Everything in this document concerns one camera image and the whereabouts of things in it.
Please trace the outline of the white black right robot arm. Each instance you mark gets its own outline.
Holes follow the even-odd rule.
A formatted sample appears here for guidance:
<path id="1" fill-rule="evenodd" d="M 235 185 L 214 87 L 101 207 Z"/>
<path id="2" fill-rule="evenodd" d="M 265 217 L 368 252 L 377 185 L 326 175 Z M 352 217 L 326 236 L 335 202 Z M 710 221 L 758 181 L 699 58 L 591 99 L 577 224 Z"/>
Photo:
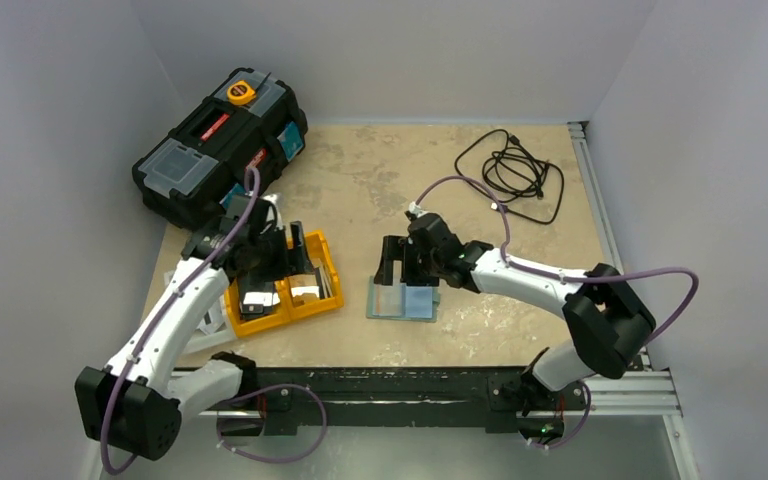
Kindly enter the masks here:
<path id="1" fill-rule="evenodd" d="M 406 235 L 383 237 L 374 284 L 446 283 L 524 302 L 565 322 L 570 341 L 539 354 L 524 372 L 521 392 L 533 406 L 548 405 L 563 388 L 592 375 L 621 378 L 655 330 L 651 312 L 608 264 L 550 267 L 506 256 L 487 242 L 463 242 L 435 213 L 409 220 Z"/>

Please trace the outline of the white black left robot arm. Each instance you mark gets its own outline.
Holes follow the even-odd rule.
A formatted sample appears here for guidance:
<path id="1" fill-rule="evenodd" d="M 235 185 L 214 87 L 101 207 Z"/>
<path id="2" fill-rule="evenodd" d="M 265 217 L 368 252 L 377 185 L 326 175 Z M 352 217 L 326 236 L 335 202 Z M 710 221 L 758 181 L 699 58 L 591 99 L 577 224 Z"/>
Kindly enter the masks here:
<path id="1" fill-rule="evenodd" d="M 302 226 L 283 223 L 274 195 L 235 195 L 195 231 L 148 319 L 104 367 L 85 367 L 75 380 L 85 434 L 99 442 L 105 467 L 113 467 L 110 447 L 158 460 L 185 421 L 225 402 L 252 405 L 262 394 L 253 360 L 220 352 L 174 377 L 178 359 L 234 280 L 276 281 L 311 269 Z"/>

